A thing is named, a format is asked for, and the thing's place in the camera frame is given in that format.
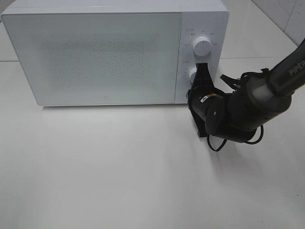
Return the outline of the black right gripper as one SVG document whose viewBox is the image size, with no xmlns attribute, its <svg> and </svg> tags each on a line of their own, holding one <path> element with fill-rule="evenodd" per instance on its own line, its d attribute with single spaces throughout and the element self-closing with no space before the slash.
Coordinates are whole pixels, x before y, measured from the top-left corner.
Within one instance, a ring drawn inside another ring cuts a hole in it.
<svg viewBox="0 0 305 229">
<path fill-rule="evenodd" d="M 217 119 L 226 119 L 226 93 L 214 87 L 208 63 L 197 63 L 196 68 L 197 72 L 188 92 L 188 106 L 193 118 L 206 119 L 215 116 Z"/>
</svg>

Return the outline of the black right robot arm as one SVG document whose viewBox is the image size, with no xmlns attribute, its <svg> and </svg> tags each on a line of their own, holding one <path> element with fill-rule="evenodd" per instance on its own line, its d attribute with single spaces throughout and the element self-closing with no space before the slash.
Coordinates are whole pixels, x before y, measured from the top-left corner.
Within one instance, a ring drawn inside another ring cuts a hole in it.
<svg viewBox="0 0 305 229">
<path fill-rule="evenodd" d="M 198 136 L 252 145 L 257 129 L 285 112 L 292 94 L 305 84 L 305 43 L 271 70 L 245 72 L 240 79 L 221 75 L 232 93 L 214 86 L 207 63 L 196 67 L 187 97 Z"/>
</svg>

